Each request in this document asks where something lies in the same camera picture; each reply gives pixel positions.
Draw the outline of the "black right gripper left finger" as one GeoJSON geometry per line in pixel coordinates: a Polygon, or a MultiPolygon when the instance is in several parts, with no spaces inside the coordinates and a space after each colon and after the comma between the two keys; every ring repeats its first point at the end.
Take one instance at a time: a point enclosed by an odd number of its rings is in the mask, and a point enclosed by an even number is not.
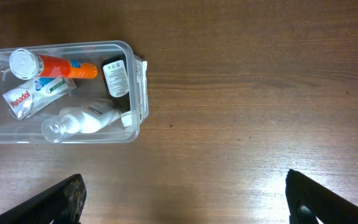
{"type": "Polygon", "coordinates": [[[79,224],[86,195],[86,186],[81,174],[73,174],[0,214],[0,223],[79,224]]]}

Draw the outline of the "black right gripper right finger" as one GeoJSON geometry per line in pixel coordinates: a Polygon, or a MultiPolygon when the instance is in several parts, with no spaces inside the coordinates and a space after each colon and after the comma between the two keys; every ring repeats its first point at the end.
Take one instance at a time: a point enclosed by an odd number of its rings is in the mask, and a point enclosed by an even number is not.
{"type": "Polygon", "coordinates": [[[358,207],[306,175],[290,169],[285,195],[290,223],[358,223],[358,207]]]}

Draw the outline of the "white pump bottle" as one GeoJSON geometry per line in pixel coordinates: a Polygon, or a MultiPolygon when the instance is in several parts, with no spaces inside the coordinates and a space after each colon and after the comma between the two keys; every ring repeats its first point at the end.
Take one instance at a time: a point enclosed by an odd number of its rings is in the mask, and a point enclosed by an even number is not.
{"type": "Polygon", "coordinates": [[[111,100],[101,98],[90,101],[85,106],[61,109],[58,116],[43,122],[41,130],[47,141],[62,142],[78,133],[96,133],[120,116],[120,110],[111,100]]]}

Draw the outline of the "white Panadol box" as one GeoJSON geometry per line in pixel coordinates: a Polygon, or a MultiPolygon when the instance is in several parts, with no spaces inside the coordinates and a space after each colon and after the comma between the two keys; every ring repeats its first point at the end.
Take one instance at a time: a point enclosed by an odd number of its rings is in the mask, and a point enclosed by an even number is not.
{"type": "Polygon", "coordinates": [[[10,114],[18,120],[31,117],[77,87],[70,78],[34,78],[3,94],[10,114]]]}

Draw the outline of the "dark bottle white cap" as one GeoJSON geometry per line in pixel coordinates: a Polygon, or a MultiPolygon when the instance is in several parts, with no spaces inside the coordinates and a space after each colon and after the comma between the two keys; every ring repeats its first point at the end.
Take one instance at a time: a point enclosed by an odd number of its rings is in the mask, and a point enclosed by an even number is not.
{"type": "Polygon", "coordinates": [[[125,55],[107,58],[101,64],[104,82],[115,107],[120,111],[122,125],[132,125],[129,76],[125,55]]]}

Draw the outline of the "orange tube white cap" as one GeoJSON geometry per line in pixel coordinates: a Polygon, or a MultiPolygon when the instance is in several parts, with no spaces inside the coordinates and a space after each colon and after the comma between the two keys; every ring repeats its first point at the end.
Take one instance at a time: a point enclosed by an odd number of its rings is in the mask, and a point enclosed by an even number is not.
{"type": "Polygon", "coordinates": [[[22,80],[37,77],[93,79],[98,74],[93,63],[39,55],[27,49],[13,51],[9,66],[11,72],[22,80]]]}

